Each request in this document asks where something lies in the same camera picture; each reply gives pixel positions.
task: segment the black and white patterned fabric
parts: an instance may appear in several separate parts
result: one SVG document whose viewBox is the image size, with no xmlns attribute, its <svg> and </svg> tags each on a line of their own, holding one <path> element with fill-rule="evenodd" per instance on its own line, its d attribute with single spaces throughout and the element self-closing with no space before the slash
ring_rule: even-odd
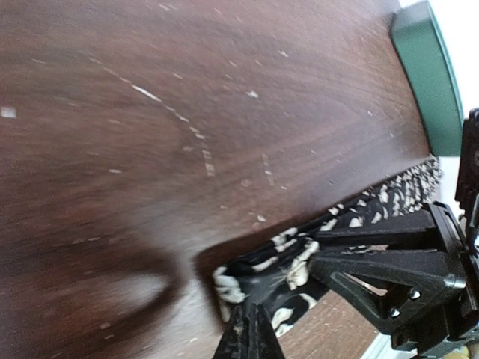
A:
<svg viewBox="0 0 479 359">
<path fill-rule="evenodd" d="M 328 291 L 308 275 L 308 260 L 320 249 L 314 239 L 316 233 L 373 225 L 415 212 L 431 201 L 439 178 L 438 161 L 428 160 L 217 268 L 213 280 L 223 319 L 229 320 L 235 305 L 261 303 L 280 337 Z M 367 248 L 350 250 L 367 251 Z"/>
</svg>

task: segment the wood grain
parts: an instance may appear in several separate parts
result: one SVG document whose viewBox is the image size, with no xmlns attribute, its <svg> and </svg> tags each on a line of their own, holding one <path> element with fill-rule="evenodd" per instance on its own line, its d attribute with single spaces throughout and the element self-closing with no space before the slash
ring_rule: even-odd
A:
<svg viewBox="0 0 479 359">
<path fill-rule="evenodd" d="M 0 2 L 2 356 L 211 358 L 213 264 L 428 156 L 397 7 Z M 281 343 L 373 336 L 330 294 Z"/>
</svg>

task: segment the green object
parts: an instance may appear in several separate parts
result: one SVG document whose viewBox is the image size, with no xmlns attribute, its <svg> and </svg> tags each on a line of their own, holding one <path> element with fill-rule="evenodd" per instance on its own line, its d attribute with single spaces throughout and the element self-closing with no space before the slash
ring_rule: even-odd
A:
<svg viewBox="0 0 479 359">
<path fill-rule="evenodd" d="M 459 156 L 463 109 L 451 59 L 429 2 L 397 13 L 391 37 L 418 102 L 431 152 Z"/>
</svg>

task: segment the dark wood surface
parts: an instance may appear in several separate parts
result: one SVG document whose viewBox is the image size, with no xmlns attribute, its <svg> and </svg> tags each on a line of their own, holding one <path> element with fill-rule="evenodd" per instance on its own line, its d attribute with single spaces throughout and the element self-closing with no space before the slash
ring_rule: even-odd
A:
<svg viewBox="0 0 479 359">
<path fill-rule="evenodd" d="M 211 358 L 215 266 L 428 156 L 397 7 L 2 0 L 0 356 Z M 374 335 L 329 294 L 281 344 Z"/>
</svg>

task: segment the black plastic bracket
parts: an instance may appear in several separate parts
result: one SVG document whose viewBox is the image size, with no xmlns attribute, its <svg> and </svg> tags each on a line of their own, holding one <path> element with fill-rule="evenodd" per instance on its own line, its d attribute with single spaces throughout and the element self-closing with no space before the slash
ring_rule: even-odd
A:
<svg viewBox="0 0 479 359">
<path fill-rule="evenodd" d="M 322 250 L 309 269 L 390 334 L 393 348 L 441 358 L 477 336 L 477 263 L 449 208 L 434 203 L 425 209 L 377 226 L 318 234 Z M 358 253 L 359 244 L 388 247 Z M 352 247 L 337 252 L 336 245 Z"/>
<path fill-rule="evenodd" d="M 243 307 L 235 307 L 213 356 L 225 358 L 284 359 L 271 319 L 262 305 L 252 304 L 247 314 Z"/>
</svg>

